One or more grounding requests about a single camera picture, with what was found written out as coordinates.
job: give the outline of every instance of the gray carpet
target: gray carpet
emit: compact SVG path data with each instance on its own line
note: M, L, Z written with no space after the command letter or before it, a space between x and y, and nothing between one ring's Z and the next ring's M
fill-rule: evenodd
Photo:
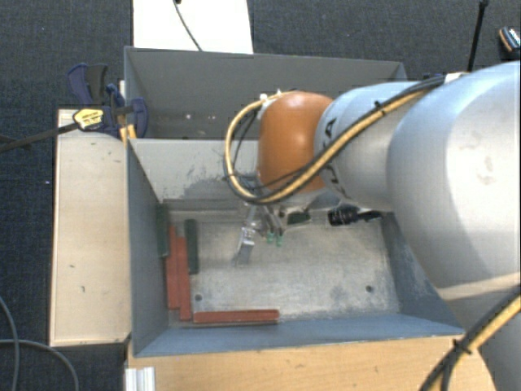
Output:
M258 53L398 60L412 78L466 67L479 0L248 0ZM0 0L0 134L51 128L73 103L64 74L79 62L123 77L131 0ZM475 65L501 62L497 30L519 26L520 0L491 0ZM53 142L0 154L0 296L21 338L46 341L53 211ZM8 338L0 315L0 338ZM120 345L63 349L81 389L122 387ZM0 390L10 389L12 348L0 349ZM24 350L19 389L72 389L50 355Z

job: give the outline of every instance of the red wooden block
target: red wooden block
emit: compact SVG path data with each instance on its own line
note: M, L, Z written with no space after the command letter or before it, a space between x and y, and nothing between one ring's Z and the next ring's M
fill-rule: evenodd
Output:
M200 311L194 313L194 323L276 323L278 317L278 310Z
M190 295L190 276L188 275L188 253L186 238L177 238L177 271L179 279L179 319L188 322L192 319L192 303Z
M166 272L166 292L169 302L169 309L177 310L181 306L179 297L179 271L177 259L177 236L176 228L169 228L170 255L164 259Z

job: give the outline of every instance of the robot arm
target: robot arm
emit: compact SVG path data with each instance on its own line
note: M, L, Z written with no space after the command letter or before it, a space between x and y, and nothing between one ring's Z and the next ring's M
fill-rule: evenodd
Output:
M307 104L305 125L294 120L273 136L268 130L276 134L279 120L295 119L307 103L302 94L294 105L277 100L261 122L257 177L264 190L242 197L308 204L324 184L346 204L394 213L432 284L469 329L519 284L519 62L432 87L396 82L324 98ZM378 117L365 122L367 112ZM341 146L329 155L335 143ZM520 338L517 315L481 348L497 389L521 389Z

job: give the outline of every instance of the green block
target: green block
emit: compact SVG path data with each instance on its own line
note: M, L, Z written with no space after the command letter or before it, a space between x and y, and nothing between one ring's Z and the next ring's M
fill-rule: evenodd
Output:
M188 273L199 273L199 245L197 242L197 221L185 220L186 253L188 254Z

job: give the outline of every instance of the metal box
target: metal box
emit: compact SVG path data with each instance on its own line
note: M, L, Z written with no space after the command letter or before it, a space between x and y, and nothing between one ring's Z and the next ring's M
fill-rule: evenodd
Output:
M147 137L127 150L127 193L136 356L337 344L462 332L410 252L392 215L331 227L326 195L312 221L281 247L259 236L247 266L235 253L247 208L222 178L228 120L261 92L299 88L336 97L358 86L403 80L401 64L281 55L230 55L126 48L127 99L145 97ZM253 138L238 167L252 170ZM156 208L169 221L198 221L200 272L190 277L195 310L280 311L270 326L195 327L167 309Z

